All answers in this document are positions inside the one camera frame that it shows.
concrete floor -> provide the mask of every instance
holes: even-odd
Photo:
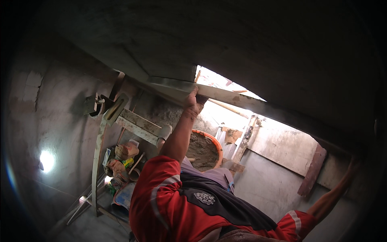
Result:
[[[112,201],[112,196],[105,192],[98,202],[104,207],[109,206]],[[95,217],[94,212],[89,206],[74,222],[54,239],[55,242],[67,241],[82,241],[82,242],[98,242],[98,241],[128,241],[128,234],[131,230],[124,225],[120,225],[119,221],[115,221],[101,215]]]

wooden plank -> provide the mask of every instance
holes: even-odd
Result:
[[[124,77],[125,77],[125,73],[120,71],[120,73],[118,74],[118,77],[117,77],[117,79],[116,79],[116,81],[115,81],[115,83],[113,85],[113,88],[111,89],[111,92],[110,92],[110,95],[109,95],[109,99],[110,100],[116,101],[117,96],[118,96],[118,92],[121,90]]]
[[[132,132],[133,134],[139,136],[140,138],[143,138],[144,140],[148,141],[149,143],[156,145],[157,135],[154,135],[148,130],[143,129],[142,127],[132,123],[131,121],[125,119],[122,116],[119,116],[117,118],[116,123],[127,129],[128,131]]]
[[[120,116],[156,136],[159,134],[159,131],[161,129],[160,126],[152,123],[151,121],[146,120],[140,115],[137,115],[134,112],[129,111],[125,108],[122,110]]]
[[[286,125],[260,127],[248,148],[302,176],[307,174],[317,147],[310,135]]]
[[[97,135],[96,148],[94,150],[94,159],[93,159],[93,168],[91,175],[91,199],[93,211],[96,216],[100,215],[100,212],[97,209],[97,179],[98,179],[98,170],[100,166],[100,161],[102,161],[102,145],[105,138],[107,121],[106,119],[101,119],[101,124],[99,125],[99,131]]]
[[[317,180],[317,177],[319,176],[322,164],[326,156],[327,151],[323,147],[321,147],[320,144],[317,144],[316,151],[309,166],[308,172],[297,192],[300,196],[307,196],[312,190]]]
[[[230,143],[226,143],[224,141],[224,139],[226,137],[226,132],[223,131],[222,129],[219,128],[219,136],[218,136],[217,140],[219,141],[219,143],[221,144],[222,149],[223,149],[223,159],[231,160],[237,146],[234,143],[230,144]]]
[[[233,162],[239,163],[241,161],[242,156],[247,149],[247,145],[248,145],[250,138],[253,134],[253,129],[254,129],[255,125],[257,124],[257,121],[258,121],[257,115],[252,115],[251,119],[249,120],[249,124],[245,129],[245,134],[243,135],[242,141],[241,141],[241,143],[240,143],[240,145],[239,145],[238,149],[236,150],[236,153],[233,157]]]
[[[347,134],[325,125],[324,123],[312,117],[289,110],[273,103],[267,103],[255,98],[251,98],[239,93],[200,85],[193,82],[180,81],[163,77],[150,77],[148,79],[150,86],[155,89],[157,86],[167,87],[170,89],[170,96],[173,96],[176,90],[188,94],[194,88],[199,86],[199,94],[212,98],[224,103],[228,103],[240,108],[251,110],[254,113],[261,114],[265,117],[287,124],[293,128],[301,130],[317,139],[340,149],[349,154],[363,155],[366,148],[363,144],[355,142]]]

opening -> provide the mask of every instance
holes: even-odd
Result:
[[[247,88],[229,80],[203,66],[198,65],[195,81],[255,99],[266,101]],[[214,119],[219,125],[216,139],[223,149],[223,158],[235,159],[243,136],[251,124],[250,110],[226,103],[209,100],[201,115]],[[258,121],[251,133],[247,149],[275,162],[297,174],[305,176],[313,159],[317,141],[310,135],[277,122],[263,115],[255,114]]]

concrete wall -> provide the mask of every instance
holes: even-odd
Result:
[[[21,48],[14,60],[6,135],[14,188],[44,234],[91,184],[101,117],[83,115],[83,103],[95,92],[108,96],[113,84],[33,49]],[[104,146],[114,145],[119,133],[116,124],[108,128]],[[47,173],[38,168],[42,151],[55,158]]]
[[[297,194],[302,176],[279,166],[251,150],[246,150],[241,159],[246,168],[235,175],[235,195],[257,207],[278,222],[288,211],[306,210],[329,190],[316,184],[307,197]],[[332,212],[305,238],[305,242],[340,241],[353,225],[359,207],[342,198]]]

